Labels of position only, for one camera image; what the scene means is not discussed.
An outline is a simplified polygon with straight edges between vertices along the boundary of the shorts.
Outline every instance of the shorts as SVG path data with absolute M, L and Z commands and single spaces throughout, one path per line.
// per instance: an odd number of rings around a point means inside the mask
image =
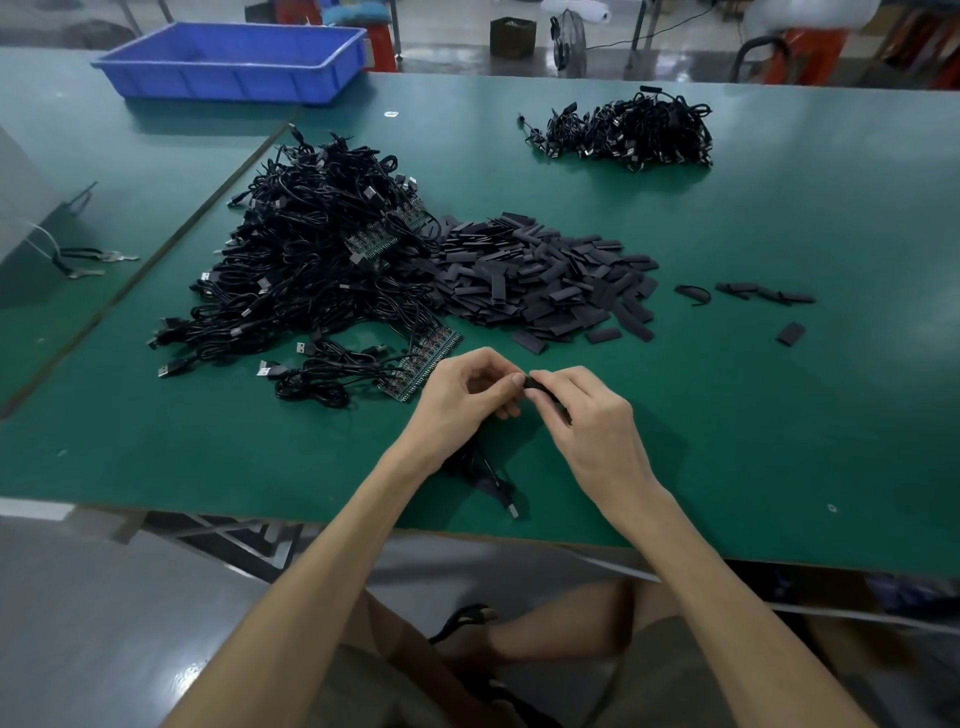
M 736 728 L 683 617 L 634 635 L 585 728 Z M 449 728 L 398 670 L 355 647 L 337 648 L 304 728 Z

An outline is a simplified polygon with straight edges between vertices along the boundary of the pile of black cables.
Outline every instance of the pile of black cables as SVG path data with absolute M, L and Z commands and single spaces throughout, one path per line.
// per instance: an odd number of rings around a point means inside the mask
M 432 277 L 409 264 L 392 265 L 431 255 L 438 246 L 399 214 L 422 207 L 416 183 L 393 175 L 396 157 L 350 149 L 334 133 L 316 148 L 296 128 L 291 133 L 298 144 L 279 146 L 247 192 L 230 201 L 247 208 L 244 221 L 220 251 L 223 259 L 190 286 L 203 302 L 189 318 L 164 319 L 148 344 L 182 346 L 159 370 L 173 376 L 198 362 L 265 352 L 290 332 L 309 333 L 302 367 L 263 362 L 261 374 L 282 399 L 345 407 L 348 385 L 383 383 L 418 339 L 440 326 Z M 365 259 L 345 240 L 370 230 L 394 242 Z M 361 321 L 385 322 L 407 349 L 352 352 L 330 338 Z
M 581 158 L 620 159 L 635 172 L 650 162 L 710 166 L 708 114 L 706 104 L 689 106 L 683 96 L 642 85 L 633 99 L 611 101 L 583 116 L 576 102 L 561 113 L 554 110 L 546 133 L 523 116 L 517 122 L 529 130 L 526 141 L 548 157 L 576 152 Z

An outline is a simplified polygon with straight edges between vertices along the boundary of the sandal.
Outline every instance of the sandal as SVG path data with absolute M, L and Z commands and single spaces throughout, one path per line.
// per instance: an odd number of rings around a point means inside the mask
M 444 624 L 444 628 L 429 639 L 431 644 L 442 642 L 458 629 L 468 624 L 484 625 L 498 619 L 497 613 L 486 604 L 469 604 L 461 607 Z M 492 675 L 457 675 L 464 688 L 473 697 L 487 705 L 508 703 L 527 728 L 563 728 L 554 718 L 537 710 L 530 703 L 516 697 L 507 686 Z
M 461 627 L 468 624 L 484 625 L 499 619 L 497 613 L 486 604 L 469 604 L 461 607 L 444 624 L 444 628 L 431 637 L 428 642 L 436 644 L 442 642 Z
M 489 675 L 486 677 L 461 676 L 460 682 L 464 684 L 467 692 L 487 705 L 495 705 L 499 702 L 508 703 L 527 728 L 563 728 L 556 719 L 538 710 L 527 701 L 516 697 L 507 690 L 506 685 Z

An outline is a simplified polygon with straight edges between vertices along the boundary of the fan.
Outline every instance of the fan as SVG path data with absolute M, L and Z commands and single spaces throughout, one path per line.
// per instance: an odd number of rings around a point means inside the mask
M 553 62 L 568 79 L 587 77 L 587 32 L 578 12 L 565 10 L 550 18 L 553 38 Z

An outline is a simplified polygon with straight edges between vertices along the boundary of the concrete floor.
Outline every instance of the concrete floor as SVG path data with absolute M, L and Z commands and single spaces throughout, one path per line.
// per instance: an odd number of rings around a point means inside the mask
M 10 728 L 154 728 L 267 585 L 139 532 L 128 546 L 0 517 L 0 710 Z M 424 634 L 483 601 L 511 619 L 610 573 L 556 548 L 399 535 L 370 579 Z M 502 678 L 579 725 L 612 663 L 516 666 Z
M 168 0 L 178 20 L 243 22 L 247 0 Z M 608 0 L 611 21 L 587 25 L 588 45 L 604 45 L 632 37 L 639 4 Z M 130 0 L 130 21 L 113 0 L 0 0 L 0 45 L 109 49 L 149 33 L 166 20 L 155 0 Z M 701 17 L 702 0 L 677 0 L 666 6 L 657 23 L 651 49 L 630 60 L 629 42 L 588 52 L 590 78 L 631 81 L 725 82 L 742 39 L 736 18 L 720 10 Z M 451 73 L 557 77 L 549 35 L 549 15 L 538 3 L 520 0 L 397 0 L 402 47 L 400 70 L 412 73 Z M 643 34 L 650 32 L 650 13 Z M 537 47 L 524 61 L 490 55 L 491 20 L 513 16 L 537 21 Z M 921 81 L 879 69 L 862 78 L 879 37 L 852 35 L 837 66 L 832 85 L 922 87 Z

